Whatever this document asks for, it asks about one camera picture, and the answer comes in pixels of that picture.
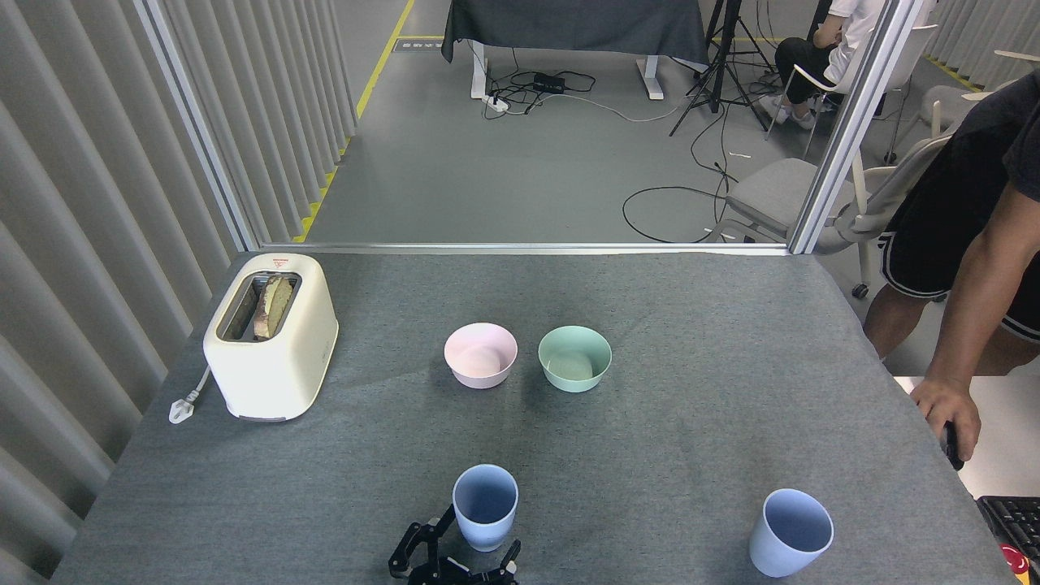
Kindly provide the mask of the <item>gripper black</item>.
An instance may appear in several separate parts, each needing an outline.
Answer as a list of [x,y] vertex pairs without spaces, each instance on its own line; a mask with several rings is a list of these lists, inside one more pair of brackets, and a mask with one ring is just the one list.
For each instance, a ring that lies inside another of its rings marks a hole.
[[[411,523],[388,560],[391,577],[406,580],[408,584],[518,584],[516,558],[522,548],[520,539],[509,546],[498,569],[486,574],[473,574],[453,559],[439,555],[440,538],[454,519],[454,506],[449,505],[439,518],[432,518],[422,525]],[[420,544],[427,546],[427,562],[412,566],[411,558]]]

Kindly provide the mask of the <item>standing person's hand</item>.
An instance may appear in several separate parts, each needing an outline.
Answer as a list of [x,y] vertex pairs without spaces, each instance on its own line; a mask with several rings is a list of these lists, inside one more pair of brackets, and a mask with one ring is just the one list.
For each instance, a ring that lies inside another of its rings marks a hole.
[[910,399],[924,414],[937,440],[943,437],[947,423],[954,427],[955,444],[962,462],[973,459],[982,430],[981,416],[969,390],[970,380],[927,375],[910,392]]

